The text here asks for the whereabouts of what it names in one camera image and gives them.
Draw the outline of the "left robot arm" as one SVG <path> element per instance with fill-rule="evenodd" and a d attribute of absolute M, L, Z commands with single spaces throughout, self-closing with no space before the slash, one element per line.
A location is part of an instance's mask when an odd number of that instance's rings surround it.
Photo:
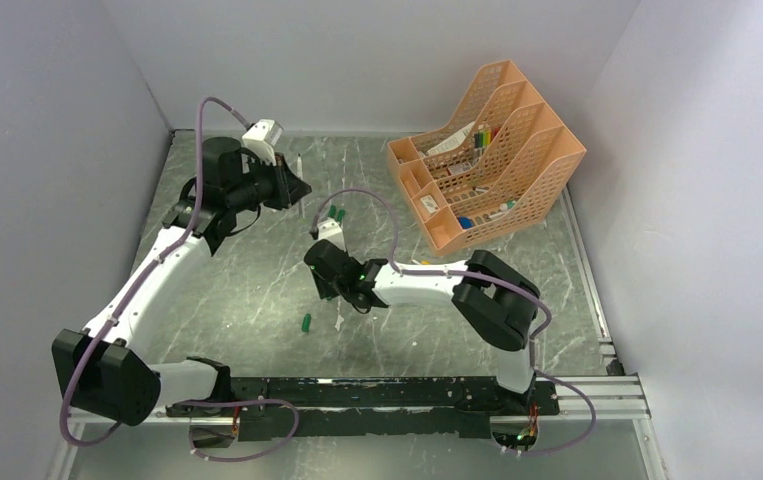
<path fill-rule="evenodd" d="M 202 187 L 194 178 L 183 185 L 148 255 L 109 305 L 53 341 L 64 414 L 75 407 L 135 426 L 157 407 L 187 401 L 211 416 L 230 409 L 226 365 L 201 357 L 147 364 L 140 355 L 187 277 L 239 233 L 239 213 L 288 209 L 310 193 L 274 145 L 248 135 L 203 141 Z"/>

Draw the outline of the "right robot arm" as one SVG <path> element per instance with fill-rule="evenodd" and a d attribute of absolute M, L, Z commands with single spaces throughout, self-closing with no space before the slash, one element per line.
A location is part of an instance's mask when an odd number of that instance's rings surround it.
<path fill-rule="evenodd" d="M 452 305 L 480 338 L 497 350 L 496 398 L 519 414 L 535 399 L 532 324 L 551 312 L 532 282 L 495 254 L 476 250 L 467 260 L 400 266 L 388 259 L 363 263 L 329 240 L 305 254 L 319 296 L 341 298 L 361 313 L 399 305 Z"/>

